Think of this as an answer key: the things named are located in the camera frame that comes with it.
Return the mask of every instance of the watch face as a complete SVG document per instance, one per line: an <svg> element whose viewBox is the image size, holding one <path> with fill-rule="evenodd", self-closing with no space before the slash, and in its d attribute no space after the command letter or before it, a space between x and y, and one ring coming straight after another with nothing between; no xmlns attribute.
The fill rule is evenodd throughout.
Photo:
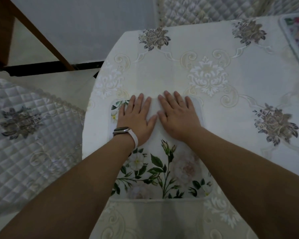
<svg viewBox="0 0 299 239"><path fill-rule="evenodd" d="M124 127L118 127L118 128L115 128L114 131L123 131L123 130L126 130L128 129L128 126L124 126Z"/></svg>

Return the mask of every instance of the table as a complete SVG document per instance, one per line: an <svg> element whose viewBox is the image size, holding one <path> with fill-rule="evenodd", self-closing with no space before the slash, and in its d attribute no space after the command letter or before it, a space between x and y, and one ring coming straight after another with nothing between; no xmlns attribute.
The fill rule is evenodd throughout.
<svg viewBox="0 0 299 239"><path fill-rule="evenodd" d="M209 131L299 175L299 64L278 19L124 33L91 93L83 158L109 139L113 100L177 90L200 101ZM195 200L110 198L92 237L257 238L216 183Z"/></svg>

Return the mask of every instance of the person's left arm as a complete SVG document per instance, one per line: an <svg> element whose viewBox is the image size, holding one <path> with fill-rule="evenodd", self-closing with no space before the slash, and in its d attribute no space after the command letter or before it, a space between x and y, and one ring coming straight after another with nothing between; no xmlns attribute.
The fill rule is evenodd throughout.
<svg viewBox="0 0 299 239"><path fill-rule="evenodd" d="M132 96L119 111L117 127L129 127L139 146L150 137L156 116L146 122L151 99ZM0 238L89 238L111 194L133 138L116 135L30 201L0 232Z"/></svg>

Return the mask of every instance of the person's right hand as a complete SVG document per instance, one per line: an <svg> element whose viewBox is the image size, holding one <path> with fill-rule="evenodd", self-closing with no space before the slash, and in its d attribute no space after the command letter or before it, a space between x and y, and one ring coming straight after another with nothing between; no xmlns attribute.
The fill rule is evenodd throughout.
<svg viewBox="0 0 299 239"><path fill-rule="evenodd" d="M166 98L158 96L164 109L158 112L159 119L172 138L186 142L193 132L201 128L193 102L186 96L185 103L177 91L174 92L175 98L168 91L164 91L164 95Z"/></svg>

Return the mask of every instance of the wooden door frame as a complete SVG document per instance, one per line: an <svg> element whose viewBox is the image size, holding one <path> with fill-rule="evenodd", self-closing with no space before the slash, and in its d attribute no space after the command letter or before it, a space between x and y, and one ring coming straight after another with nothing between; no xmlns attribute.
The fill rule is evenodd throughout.
<svg viewBox="0 0 299 239"><path fill-rule="evenodd" d="M44 35L33 25L33 23L20 11L19 8L11 0L0 0L1 3L10 10L11 14L15 16L34 36L45 46L51 53L60 60L68 71L76 70L60 52L44 37Z"/></svg>

